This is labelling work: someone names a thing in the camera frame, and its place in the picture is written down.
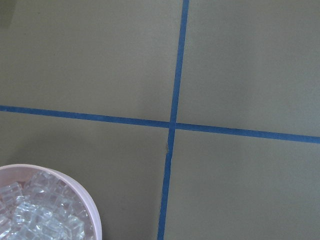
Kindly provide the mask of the pink bowl of ice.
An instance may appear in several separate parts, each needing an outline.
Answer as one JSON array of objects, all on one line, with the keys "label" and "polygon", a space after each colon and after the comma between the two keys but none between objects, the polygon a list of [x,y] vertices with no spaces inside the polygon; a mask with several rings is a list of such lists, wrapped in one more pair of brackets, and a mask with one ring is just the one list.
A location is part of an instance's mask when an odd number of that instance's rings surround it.
[{"label": "pink bowl of ice", "polygon": [[50,168],[11,164],[0,168],[2,240],[101,240],[102,223],[88,191]]}]

